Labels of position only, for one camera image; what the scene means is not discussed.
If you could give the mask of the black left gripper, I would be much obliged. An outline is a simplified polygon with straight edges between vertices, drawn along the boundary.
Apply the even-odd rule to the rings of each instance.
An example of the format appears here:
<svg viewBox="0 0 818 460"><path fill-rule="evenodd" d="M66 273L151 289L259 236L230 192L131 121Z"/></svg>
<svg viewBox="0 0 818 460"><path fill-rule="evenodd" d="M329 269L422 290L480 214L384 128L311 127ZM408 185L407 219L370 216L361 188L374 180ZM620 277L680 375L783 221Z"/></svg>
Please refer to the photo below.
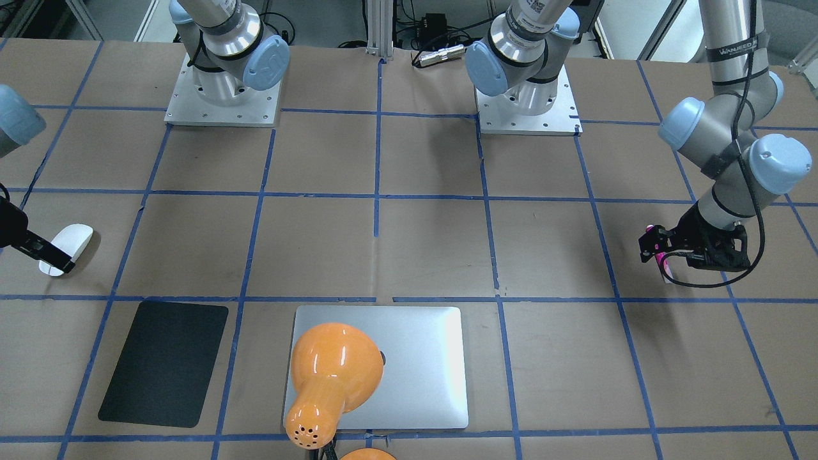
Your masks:
<svg viewBox="0 0 818 460"><path fill-rule="evenodd" d="M638 239L640 260L669 252L687 251L692 268L723 272L741 272L750 268L747 251L748 233L742 224L727 229L707 222L698 206L692 206L677 223L677 227L646 227Z"/></svg>

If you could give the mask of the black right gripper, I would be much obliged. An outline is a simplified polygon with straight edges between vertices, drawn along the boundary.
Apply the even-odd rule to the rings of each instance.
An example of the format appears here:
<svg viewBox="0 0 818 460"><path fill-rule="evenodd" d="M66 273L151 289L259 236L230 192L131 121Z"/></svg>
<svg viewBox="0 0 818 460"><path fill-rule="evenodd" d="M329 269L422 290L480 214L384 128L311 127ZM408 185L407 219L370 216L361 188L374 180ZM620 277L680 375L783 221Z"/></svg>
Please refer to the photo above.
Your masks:
<svg viewBox="0 0 818 460"><path fill-rule="evenodd" d="M74 267L71 256L38 234L28 232L26 213L1 198L1 247L13 247L34 260L39 260L62 273L70 273Z"/></svg>

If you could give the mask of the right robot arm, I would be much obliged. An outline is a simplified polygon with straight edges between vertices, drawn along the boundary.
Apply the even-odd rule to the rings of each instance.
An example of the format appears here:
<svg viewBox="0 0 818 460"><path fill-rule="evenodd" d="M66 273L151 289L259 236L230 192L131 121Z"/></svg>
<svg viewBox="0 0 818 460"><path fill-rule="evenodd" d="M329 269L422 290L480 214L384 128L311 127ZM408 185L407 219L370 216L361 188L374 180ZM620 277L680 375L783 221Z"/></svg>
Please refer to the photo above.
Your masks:
<svg viewBox="0 0 818 460"><path fill-rule="evenodd" d="M240 1L173 1L169 14L186 47L164 120L185 127L274 127L290 49L254 8ZM66 226L51 240L29 229L2 191L1 245L37 260L42 273L73 270L93 228Z"/></svg>

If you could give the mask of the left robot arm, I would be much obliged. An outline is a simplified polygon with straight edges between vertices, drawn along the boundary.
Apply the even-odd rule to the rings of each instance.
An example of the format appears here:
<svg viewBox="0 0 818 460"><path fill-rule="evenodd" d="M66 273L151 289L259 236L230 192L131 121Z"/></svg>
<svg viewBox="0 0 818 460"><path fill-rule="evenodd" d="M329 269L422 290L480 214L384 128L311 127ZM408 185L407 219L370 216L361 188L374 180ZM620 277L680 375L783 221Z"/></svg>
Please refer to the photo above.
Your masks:
<svg viewBox="0 0 818 460"><path fill-rule="evenodd" d="M728 273L754 269L764 253L748 255L745 222L757 219L810 172L812 157L798 140L753 135L753 125L783 98L781 78L769 70L768 41L759 1L701 1L705 55L713 96L686 97L666 116L658 135L713 181L677 226L646 227L639 238L642 262L681 257L690 268ZM550 85L563 64L566 43L579 20L567 1L514 1L495 17L487 35L465 53L468 76L486 96L520 86Z"/></svg>

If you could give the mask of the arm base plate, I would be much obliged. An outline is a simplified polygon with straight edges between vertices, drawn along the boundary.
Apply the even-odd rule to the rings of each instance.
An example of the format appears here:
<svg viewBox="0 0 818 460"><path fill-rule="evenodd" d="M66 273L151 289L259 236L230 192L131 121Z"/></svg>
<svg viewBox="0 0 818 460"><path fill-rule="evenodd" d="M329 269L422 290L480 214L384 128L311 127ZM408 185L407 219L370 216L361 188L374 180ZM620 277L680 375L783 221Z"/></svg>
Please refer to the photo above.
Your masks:
<svg viewBox="0 0 818 460"><path fill-rule="evenodd" d="M182 59L164 122L187 127L274 128L282 82L263 91L227 72L205 72Z"/></svg>
<svg viewBox="0 0 818 460"><path fill-rule="evenodd" d="M485 134L578 136L583 132L565 66L557 79L524 81L499 96L474 90L480 129Z"/></svg>

